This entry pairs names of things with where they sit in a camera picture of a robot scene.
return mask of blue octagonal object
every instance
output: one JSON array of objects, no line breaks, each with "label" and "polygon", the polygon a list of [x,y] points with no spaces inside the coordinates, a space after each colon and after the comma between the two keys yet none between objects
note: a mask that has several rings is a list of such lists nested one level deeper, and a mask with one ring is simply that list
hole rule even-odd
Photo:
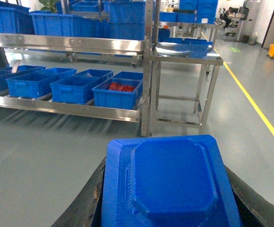
[{"label": "blue octagonal object", "polygon": [[242,227],[215,139],[113,140],[102,227]]}]

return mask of computer monitor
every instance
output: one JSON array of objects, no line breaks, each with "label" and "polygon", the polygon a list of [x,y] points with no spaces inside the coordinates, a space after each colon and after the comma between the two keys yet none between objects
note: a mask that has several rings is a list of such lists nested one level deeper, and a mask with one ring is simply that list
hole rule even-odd
[{"label": "computer monitor", "polygon": [[238,12],[239,12],[239,8],[232,8],[232,9],[231,9],[231,12],[232,12],[232,13],[238,13]]}]

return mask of yellow floor line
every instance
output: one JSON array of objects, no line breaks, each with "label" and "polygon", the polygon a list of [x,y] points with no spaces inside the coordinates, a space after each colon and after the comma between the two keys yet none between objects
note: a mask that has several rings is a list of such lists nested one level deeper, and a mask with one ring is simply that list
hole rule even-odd
[{"label": "yellow floor line", "polygon": [[230,73],[230,75],[232,76],[232,78],[235,80],[235,82],[237,83],[237,85],[239,86],[239,88],[242,90],[242,92],[244,93],[244,95],[246,96],[246,98],[249,100],[249,102],[251,103],[251,105],[253,106],[253,108],[256,110],[256,112],[258,113],[258,115],[261,117],[262,121],[265,123],[265,125],[268,127],[269,131],[272,133],[272,135],[274,136],[274,127],[272,126],[272,124],[269,122],[269,120],[265,117],[264,113],[261,111],[261,109],[258,107],[258,105],[255,103],[255,101],[253,100],[253,98],[249,95],[249,93],[245,90],[245,88],[243,87],[243,85],[240,83],[240,81],[238,80],[238,78],[235,76],[235,74],[232,72],[232,70],[229,68],[228,64],[224,62],[224,66],[227,69],[227,71]]}]

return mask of red object in bin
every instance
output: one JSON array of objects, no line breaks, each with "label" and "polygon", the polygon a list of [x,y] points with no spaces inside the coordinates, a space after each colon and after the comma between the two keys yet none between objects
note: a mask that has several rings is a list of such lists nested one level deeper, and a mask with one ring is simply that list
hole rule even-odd
[{"label": "red object in bin", "polygon": [[112,91],[124,91],[124,92],[133,92],[135,89],[135,87],[130,86],[130,85],[121,85],[121,84],[117,84],[115,82],[112,82],[109,85],[109,89],[108,90],[112,90]]}]

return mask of machine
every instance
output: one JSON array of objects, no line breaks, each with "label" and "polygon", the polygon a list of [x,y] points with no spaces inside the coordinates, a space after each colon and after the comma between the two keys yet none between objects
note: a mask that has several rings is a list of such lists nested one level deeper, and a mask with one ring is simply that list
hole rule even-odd
[{"label": "machine", "polygon": [[260,4],[261,0],[247,0],[244,1],[243,7],[240,7],[239,13],[243,14],[244,17],[240,19],[238,24],[237,41],[242,41],[244,35],[252,35]]}]

